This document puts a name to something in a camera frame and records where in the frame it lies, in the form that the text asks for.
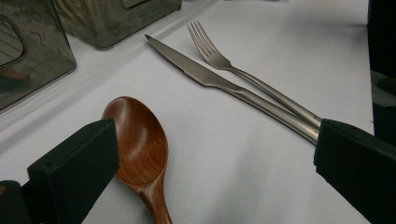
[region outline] stainless steel fork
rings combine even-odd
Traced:
[[[201,52],[202,56],[205,58],[205,61],[208,64],[210,64],[211,66],[217,69],[227,70],[232,73],[235,73],[244,80],[247,80],[248,82],[252,83],[259,90],[265,92],[266,94],[270,95],[271,97],[279,101],[282,105],[284,105],[285,107],[296,113],[302,119],[309,121],[318,128],[320,127],[321,118],[319,116],[305,109],[301,105],[298,105],[297,103],[292,101],[289,97],[285,96],[281,92],[272,88],[268,84],[254,77],[253,75],[233,67],[231,65],[231,62],[226,57],[224,57],[219,52],[218,49],[216,49],[215,45],[207,36],[204,27],[201,25],[200,22],[193,21],[190,23],[190,25],[187,24],[187,26],[189,28],[195,46]]]

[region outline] translucent plastic container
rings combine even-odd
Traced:
[[[108,49],[181,8],[181,0],[53,0],[67,33]]]
[[[0,109],[75,67],[50,0],[0,0]]]

